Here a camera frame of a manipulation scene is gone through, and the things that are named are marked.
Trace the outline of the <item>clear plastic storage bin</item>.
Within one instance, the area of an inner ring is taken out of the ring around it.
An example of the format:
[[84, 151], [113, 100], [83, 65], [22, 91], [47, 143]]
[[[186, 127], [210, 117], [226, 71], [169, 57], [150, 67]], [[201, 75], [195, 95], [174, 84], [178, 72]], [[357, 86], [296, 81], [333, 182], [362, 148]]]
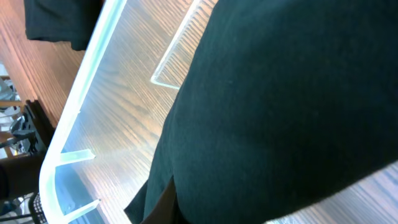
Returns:
[[113, 1], [103, 54], [84, 59], [50, 147], [61, 214], [127, 223], [124, 207], [149, 175], [160, 127], [183, 82], [213, 1]]

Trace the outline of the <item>black cloth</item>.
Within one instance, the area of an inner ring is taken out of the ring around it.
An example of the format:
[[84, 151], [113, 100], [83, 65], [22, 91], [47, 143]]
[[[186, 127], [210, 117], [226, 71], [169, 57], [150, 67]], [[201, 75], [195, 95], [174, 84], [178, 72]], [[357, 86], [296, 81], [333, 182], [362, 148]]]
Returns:
[[103, 0], [24, 0], [26, 36], [86, 50], [103, 4]]
[[264, 223], [397, 160], [397, 2], [219, 1], [132, 223]]

